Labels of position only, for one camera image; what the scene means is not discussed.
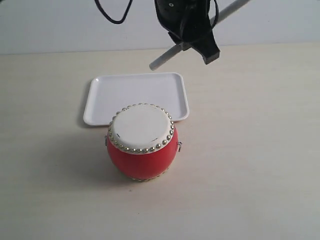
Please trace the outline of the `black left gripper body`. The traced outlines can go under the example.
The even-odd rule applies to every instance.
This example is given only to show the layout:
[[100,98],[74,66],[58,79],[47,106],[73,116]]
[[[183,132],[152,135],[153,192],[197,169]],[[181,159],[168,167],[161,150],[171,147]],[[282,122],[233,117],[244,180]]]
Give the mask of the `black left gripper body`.
[[213,28],[209,0],[155,0],[160,25],[174,35],[204,34]]

